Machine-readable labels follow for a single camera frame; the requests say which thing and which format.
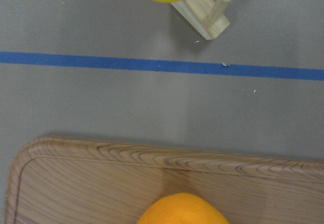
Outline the orange fruit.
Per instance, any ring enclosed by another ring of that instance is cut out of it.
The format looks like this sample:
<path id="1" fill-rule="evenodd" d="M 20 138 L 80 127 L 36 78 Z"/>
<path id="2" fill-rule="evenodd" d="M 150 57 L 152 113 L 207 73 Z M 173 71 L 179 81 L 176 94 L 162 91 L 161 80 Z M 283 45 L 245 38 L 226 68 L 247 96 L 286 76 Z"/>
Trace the orange fruit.
<path id="1" fill-rule="evenodd" d="M 229 223 L 209 202 L 189 193 L 165 196 L 152 204 L 137 223 Z"/>

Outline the wooden dish rack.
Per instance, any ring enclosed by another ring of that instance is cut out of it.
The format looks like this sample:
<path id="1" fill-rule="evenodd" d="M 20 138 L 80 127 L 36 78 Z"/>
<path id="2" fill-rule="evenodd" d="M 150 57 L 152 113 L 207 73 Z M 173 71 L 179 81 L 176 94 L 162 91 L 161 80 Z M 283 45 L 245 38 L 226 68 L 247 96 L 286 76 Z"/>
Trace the wooden dish rack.
<path id="1" fill-rule="evenodd" d="M 213 40 L 230 25 L 224 12 L 231 1 L 181 0 L 171 5 L 205 40 Z"/>

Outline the wooden cutting board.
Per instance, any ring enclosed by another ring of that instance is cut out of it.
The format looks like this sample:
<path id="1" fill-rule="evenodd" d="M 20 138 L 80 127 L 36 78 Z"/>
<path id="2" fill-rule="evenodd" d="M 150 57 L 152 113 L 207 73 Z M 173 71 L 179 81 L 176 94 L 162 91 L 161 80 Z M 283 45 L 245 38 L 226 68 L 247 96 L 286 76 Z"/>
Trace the wooden cutting board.
<path id="1" fill-rule="evenodd" d="M 9 170 L 4 223 L 136 223 L 198 195 L 230 223 L 323 223 L 323 162 L 42 137 Z"/>

